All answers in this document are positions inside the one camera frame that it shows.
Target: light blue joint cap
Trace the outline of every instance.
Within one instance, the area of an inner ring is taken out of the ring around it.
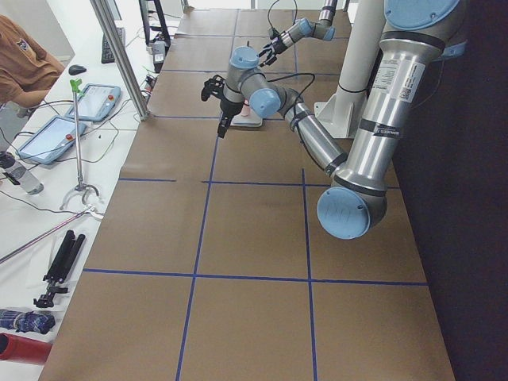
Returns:
[[[309,20],[305,17],[298,21],[298,26],[300,27],[300,33],[304,36],[310,36],[312,33],[312,27],[310,26]]]
[[[317,218],[323,229],[343,240],[361,237],[371,226],[365,201],[344,187],[325,190],[317,202]]]
[[[257,52],[249,46],[240,46],[236,48],[231,55],[229,63],[239,69],[253,69],[260,63],[260,58]]]
[[[333,36],[335,36],[335,27],[330,26],[325,36],[323,37],[323,41],[331,41],[333,39]]]
[[[385,0],[384,15],[397,29],[428,28],[448,16],[460,0]]]
[[[251,109],[260,117],[269,117],[280,109],[280,98],[272,89],[258,89],[248,100]]]

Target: tablet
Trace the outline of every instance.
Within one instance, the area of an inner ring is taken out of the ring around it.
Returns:
[[[80,121],[102,121],[114,108],[120,98],[120,87],[88,83],[78,96],[78,116]],[[66,117],[74,119],[74,106]]]
[[[84,123],[79,123],[79,135],[84,133],[86,127]],[[32,135],[17,152],[22,159],[50,164],[73,145],[74,139],[74,120],[55,116]]]

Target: blue cloth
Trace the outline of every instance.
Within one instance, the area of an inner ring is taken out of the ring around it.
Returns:
[[[16,329],[16,332],[37,332],[46,334],[55,325],[51,314],[0,310],[0,327]]]

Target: keyboard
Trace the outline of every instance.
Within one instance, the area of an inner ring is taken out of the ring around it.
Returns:
[[[121,42],[125,45],[125,28],[117,28],[118,36],[120,37]],[[102,54],[101,54],[101,63],[110,64],[114,62],[113,51],[111,50],[110,44],[106,40],[106,36],[102,36]]]

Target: water bottle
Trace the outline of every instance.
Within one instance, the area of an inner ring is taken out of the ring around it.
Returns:
[[[14,159],[10,152],[0,151],[0,167],[6,170],[6,175],[14,185],[19,185],[28,194],[37,194],[44,189],[44,185],[29,170]]]

